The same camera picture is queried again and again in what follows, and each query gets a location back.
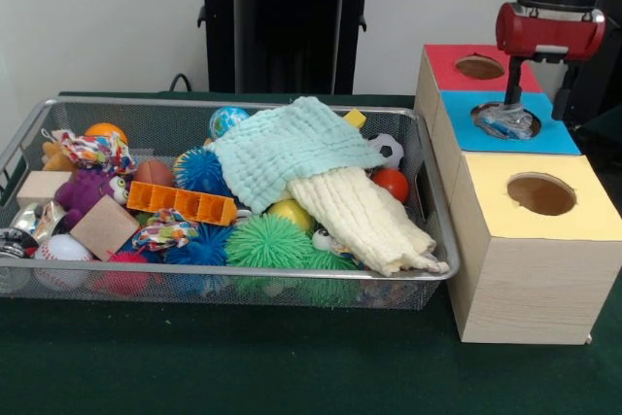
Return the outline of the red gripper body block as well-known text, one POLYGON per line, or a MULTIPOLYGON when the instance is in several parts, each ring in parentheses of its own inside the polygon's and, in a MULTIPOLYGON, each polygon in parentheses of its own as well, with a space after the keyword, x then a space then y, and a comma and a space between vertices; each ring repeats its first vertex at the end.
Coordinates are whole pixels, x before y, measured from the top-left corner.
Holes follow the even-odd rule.
POLYGON ((601 46, 605 15, 525 7, 517 2, 501 5, 496 22, 498 48, 510 56, 534 59, 537 54, 563 60, 587 60, 601 46))

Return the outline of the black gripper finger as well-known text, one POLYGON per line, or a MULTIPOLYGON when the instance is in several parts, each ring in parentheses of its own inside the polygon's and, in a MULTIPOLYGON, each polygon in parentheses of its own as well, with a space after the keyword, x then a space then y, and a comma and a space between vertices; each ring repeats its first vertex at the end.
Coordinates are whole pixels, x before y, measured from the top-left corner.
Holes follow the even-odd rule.
POLYGON ((508 79, 505 91, 504 105, 519 105, 522 89, 520 86, 522 75, 522 64, 524 58, 512 55, 509 58, 508 79))
POLYGON ((552 119, 562 121, 564 119, 568 103, 570 101, 570 93, 574 86, 579 73, 579 64, 577 61, 567 61, 567 71, 562 80, 562 84, 556 91, 553 100, 552 119))

